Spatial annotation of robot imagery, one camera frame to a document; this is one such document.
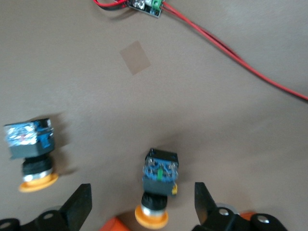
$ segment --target green component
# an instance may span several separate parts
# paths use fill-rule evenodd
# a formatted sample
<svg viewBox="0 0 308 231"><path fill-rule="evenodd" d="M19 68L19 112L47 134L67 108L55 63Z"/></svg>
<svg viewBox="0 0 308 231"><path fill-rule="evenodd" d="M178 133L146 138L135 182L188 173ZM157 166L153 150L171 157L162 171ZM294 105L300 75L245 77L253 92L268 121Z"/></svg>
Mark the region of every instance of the green component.
<svg viewBox="0 0 308 231"><path fill-rule="evenodd" d="M157 172L157 180L162 180L164 171L160 168Z"/></svg>
<svg viewBox="0 0 308 231"><path fill-rule="evenodd" d="M163 0L153 0L152 1L152 8L159 11L160 7L162 6L162 2L163 2Z"/></svg>

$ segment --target silver screw head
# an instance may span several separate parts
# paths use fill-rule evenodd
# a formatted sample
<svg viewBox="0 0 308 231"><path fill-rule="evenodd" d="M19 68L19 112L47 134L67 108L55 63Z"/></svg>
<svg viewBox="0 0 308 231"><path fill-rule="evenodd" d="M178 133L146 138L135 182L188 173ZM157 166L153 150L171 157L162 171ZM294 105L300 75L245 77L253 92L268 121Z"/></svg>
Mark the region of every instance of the silver screw head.
<svg viewBox="0 0 308 231"><path fill-rule="evenodd" d="M262 222L262 223L264 223L264 224L269 224L269 220L267 219L267 217L265 217L265 216L258 216L257 217L258 218L258 221L260 221L260 222Z"/></svg>
<svg viewBox="0 0 308 231"><path fill-rule="evenodd" d="M223 216L228 216L229 215L229 212L225 209L225 208L221 208L219 210L219 213Z"/></svg>

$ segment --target yellow component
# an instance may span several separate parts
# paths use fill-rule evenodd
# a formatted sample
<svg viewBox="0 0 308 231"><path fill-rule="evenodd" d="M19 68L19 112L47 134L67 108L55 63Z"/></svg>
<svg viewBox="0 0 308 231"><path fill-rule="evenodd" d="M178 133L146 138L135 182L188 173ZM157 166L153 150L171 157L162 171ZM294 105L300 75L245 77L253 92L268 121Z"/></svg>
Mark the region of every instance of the yellow component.
<svg viewBox="0 0 308 231"><path fill-rule="evenodd" d="M135 217L139 224L151 230L158 230L165 227L169 220L167 212L164 212L164 214L159 217L145 215L140 205L135 209Z"/></svg>
<svg viewBox="0 0 308 231"><path fill-rule="evenodd" d="M172 189L172 195L176 195L178 193L178 185L175 184Z"/></svg>
<svg viewBox="0 0 308 231"><path fill-rule="evenodd" d="M54 184L57 179L59 178L59 175L56 173L51 173L41 179L32 180L29 182L24 182L19 186L19 191L22 193L30 193L35 192L41 189L45 189L52 184Z"/></svg>

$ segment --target metal ring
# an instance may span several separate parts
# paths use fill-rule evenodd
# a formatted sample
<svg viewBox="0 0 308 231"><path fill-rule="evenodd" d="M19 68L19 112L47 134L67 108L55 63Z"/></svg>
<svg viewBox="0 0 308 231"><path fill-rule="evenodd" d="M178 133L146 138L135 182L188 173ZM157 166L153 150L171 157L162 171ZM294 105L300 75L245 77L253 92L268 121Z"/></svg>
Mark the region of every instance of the metal ring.
<svg viewBox="0 0 308 231"><path fill-rule="evenodd" d="M45 176L47 176L47 175L49 175L51 173L52 173L52 168L49 169L49 170L40 172L40 173L24 175L23 180L24 180L24 182L29 182L29 181L32 181L32 180L37 180L37 179L41 179L41 178L43 178L43 177L45 177Z"/></svg>
<svg viewBox="0 0 308 231"><path fill-rule="evenodd" d="M160 217L164 214L165 210L151 210L141 204L142 212L147 216Z"/></svg>

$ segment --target orange plastic part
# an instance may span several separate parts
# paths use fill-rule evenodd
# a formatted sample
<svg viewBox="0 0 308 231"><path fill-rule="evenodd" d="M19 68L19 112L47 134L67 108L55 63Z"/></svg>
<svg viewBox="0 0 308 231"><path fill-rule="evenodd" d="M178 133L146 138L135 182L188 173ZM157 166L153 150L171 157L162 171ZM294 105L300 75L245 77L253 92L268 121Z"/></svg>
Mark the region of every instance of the orange plastic part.
<svg viewBox="0 0 308 231"><path fill-rule="evenodd" d="M168 223L169 216L165 212L162 216L147 216L142 212L141 206L137 206L135 209L135 217L139 224L143 227L151 230L157 230L165 227Z"/></svg>
<svg viewBox="0 0 308 231"><path fill-rule="evenodd" d="M256 214L256 212L253 212L253 211L249 211L249 212L244 212L244 213L241 213L241 217L246 219L246 220L250 220L251 217Z"/></svg>
<svg viewBox="0 0 308 231"><path fill-rule="evenodd" d="M118 218L112 218L100 231L130 231Z"/></svg>
<svg viewBox="0 0 308 231"><path fill-rule="evenodd" d="M54 184L58 178L59 178L58 174L51 173L41 179L22 183L19 186L19 191L21 191L22 193L25 193L25 192L30 193L30 192L42 190Z"/></svg>

